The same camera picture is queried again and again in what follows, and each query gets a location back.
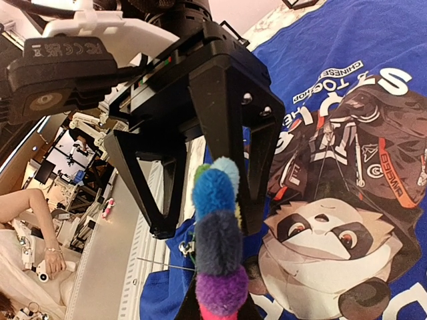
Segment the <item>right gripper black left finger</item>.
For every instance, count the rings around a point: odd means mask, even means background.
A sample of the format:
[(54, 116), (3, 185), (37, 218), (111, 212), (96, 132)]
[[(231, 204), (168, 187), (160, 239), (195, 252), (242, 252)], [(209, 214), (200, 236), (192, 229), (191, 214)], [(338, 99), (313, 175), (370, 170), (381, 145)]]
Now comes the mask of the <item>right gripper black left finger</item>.
[(193, 277), (183, 303), (175, 316), (175, 320), (200, 320), (200, 310), (195, 294), (195, 285), (196, 277)]

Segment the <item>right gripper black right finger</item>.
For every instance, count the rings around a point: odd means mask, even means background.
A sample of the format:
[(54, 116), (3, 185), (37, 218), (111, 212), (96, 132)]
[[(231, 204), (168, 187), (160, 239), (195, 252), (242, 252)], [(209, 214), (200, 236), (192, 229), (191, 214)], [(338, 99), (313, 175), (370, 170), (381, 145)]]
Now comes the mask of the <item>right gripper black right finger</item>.
[(251, 295), (248, 294), (248, 298), (238, 311), (238, 320), (262, 320), (258, 308), (254, 303)]

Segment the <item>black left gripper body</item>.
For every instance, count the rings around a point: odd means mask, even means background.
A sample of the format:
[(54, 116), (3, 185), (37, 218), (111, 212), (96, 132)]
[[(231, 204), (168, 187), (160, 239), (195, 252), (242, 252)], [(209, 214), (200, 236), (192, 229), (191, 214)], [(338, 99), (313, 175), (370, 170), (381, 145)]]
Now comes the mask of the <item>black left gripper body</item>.
[(111, 115), (127, 121), (127, 131), (109, 138), (138, 140), (171, 133), (192, 140), (223, 140), (243, 127), (251, 138), (272, 136), (272, 92), (266, 66), (221, 25), (203, 22), (164, 49), (129, 88), (131, 112)]

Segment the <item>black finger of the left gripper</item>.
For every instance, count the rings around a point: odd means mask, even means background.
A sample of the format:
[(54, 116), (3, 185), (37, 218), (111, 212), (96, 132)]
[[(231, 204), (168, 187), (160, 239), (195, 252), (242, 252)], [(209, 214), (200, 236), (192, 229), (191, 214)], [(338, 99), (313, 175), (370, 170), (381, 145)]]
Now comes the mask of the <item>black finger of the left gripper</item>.
[(189, 92), (212, 158), (227, 157), (238, 166), (242, 229), (253, 235), (262, 227), (284, 105), (229, 56), (214, 57), (192, 71)]
[(105, 149), (156, 239), (169, 239), (181, 214), (187, 147), (178, 132), (114, 130)]

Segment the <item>blue printed t-shirt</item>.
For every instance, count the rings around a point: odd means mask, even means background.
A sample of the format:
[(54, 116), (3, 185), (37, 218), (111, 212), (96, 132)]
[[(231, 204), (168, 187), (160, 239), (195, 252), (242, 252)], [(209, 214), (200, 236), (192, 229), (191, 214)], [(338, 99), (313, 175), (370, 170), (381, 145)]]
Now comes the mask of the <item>blue printed t-shirt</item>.
[(243, 264), (262, 319), (426, 318), (426, 2), (266, 17), (286, 114)]

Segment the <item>bystander forearm in background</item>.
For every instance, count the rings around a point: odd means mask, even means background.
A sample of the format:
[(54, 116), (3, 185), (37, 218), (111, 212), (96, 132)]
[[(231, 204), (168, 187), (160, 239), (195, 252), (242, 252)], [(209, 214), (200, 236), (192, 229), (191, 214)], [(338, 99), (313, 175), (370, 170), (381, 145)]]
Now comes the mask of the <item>bystander forearm in background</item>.
[(40, 189), (25, 189), (1, 196), (1, 223), (5, 224), (31, 209), (44, 236), (46, 256), (62, 258), (51, 212)]

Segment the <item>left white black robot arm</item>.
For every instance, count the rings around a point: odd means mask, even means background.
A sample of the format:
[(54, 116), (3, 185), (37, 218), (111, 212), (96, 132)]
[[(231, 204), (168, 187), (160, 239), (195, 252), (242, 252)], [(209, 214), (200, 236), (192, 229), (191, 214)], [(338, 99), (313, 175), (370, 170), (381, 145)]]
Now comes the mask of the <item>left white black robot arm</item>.
[(169, 9), (133, 6), (177, 36), (133, 83), (131, 113), (110, 107), (126, 132), (104, 141), (113, 166), (158, 239), (175, 235), (185, 182), (186, 143), (204, 137), (211, 157), (238, 166), (238, 204), (246, 235), (262, 226), (269, 170), (285, 107), (270, 89), (267, 67), (207, 1), (172, 1)]

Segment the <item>bystander hand in background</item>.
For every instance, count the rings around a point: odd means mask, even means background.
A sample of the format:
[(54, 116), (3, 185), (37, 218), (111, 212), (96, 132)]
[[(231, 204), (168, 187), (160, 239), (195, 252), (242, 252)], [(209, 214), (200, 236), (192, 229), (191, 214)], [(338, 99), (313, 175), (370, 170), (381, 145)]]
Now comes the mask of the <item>bystander hand in background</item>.
[(45, 250), (45, 265), (46, 273), (50, 279), (54, 279), (67, 268), (62, 251), (55, 248)]

